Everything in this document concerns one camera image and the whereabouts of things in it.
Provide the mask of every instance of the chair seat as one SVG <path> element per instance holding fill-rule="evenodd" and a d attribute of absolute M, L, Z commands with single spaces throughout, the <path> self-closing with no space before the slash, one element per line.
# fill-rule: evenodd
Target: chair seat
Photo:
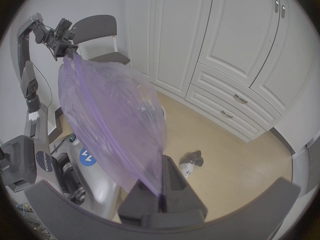
<path fill-rule="evenodd" d="M 124 65 L 130 62 L 129 58 L 117 51 L 91 58 L 89 60 L 92 62 L 120 62 Z"/>

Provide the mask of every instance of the drawer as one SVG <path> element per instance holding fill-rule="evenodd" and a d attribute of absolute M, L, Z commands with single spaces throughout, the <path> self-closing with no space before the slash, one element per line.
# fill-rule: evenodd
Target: drawer
<path fill-rule="evenodd" d="M 197 63 L 191 83 L 241 110 L 267 131 L 282 118 L 273 106 L 249 87 L 202 63 Z"/>
<path fill-rule="evenodd" d="M 201 110 L 196 110 L 245 142 L 263 134 L 265 130 L 246 114 L 221 98 L 190 84 L 186 100 Z"/>

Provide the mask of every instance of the chair backrest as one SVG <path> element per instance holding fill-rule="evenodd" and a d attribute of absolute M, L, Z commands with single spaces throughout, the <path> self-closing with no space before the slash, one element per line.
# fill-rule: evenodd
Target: chair backrest
<path fill-rule="evenodd" d="M 75 23 L 71 31 L 75 45 L 85 41 L 117 35 L 117 22 L 111 15 L 94 15 Z"/>

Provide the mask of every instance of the dark blue round logo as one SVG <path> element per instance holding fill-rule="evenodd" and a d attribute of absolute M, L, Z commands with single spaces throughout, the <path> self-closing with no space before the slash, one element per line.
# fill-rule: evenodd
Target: dark blue round logo
<path fill-rule="evenodd" d="M 92 155 L 90 155 L 90 153 L 83 148 L 80 151 L 80 162 L 84 165 L 84 166 L 92 166 L 94 165 L 97 161 L 94 159 L 94 157 Z"/>
<path fill-rule="evenodd" d="M 54 170 L 51 157 L 46 152 L 38 151 L 35 155 L 35 158 L 38 162 L 38 165 L 46 172 L 52 172 Z"/>

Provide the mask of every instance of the recessed door handle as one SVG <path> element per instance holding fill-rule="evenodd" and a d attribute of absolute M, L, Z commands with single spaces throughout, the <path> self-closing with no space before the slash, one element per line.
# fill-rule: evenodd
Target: recessed door handle
<path fill-rule="evenodd" d="M 276 0 L 276 1 L 274 2 L 274 11 L 275 11 L 276 13 L 279 11 L 279 2 L 278 2 L 278 0 Z"/>
<path fill-rule="evenodd" d="M 226 117 L 226 118 L 233 118 L 232 115 L 228 115 L 226 112 L 224 112 L 223 110 L 221 111 L 221 113 Z"/>
<path fill-rule="evenodd" d="M 246 100 L 240 98 L 240 97 L 238 96 L 238 94 L 234 95 L 234 99 L 235 99 L 237 102 L 240 102 L 240 103 L 242 103 L 242 104 L 247 104 L 247 103 L 248 103 Z"/>
<path fill-rule="evenodd" d="M 284 18 L 285 17 L 285 14 L 286 14 L 286 8 L 285 8 L 285 6 L 283 5 L 282 7 L 281 7 L 281 17 L 282 18 Z"/>

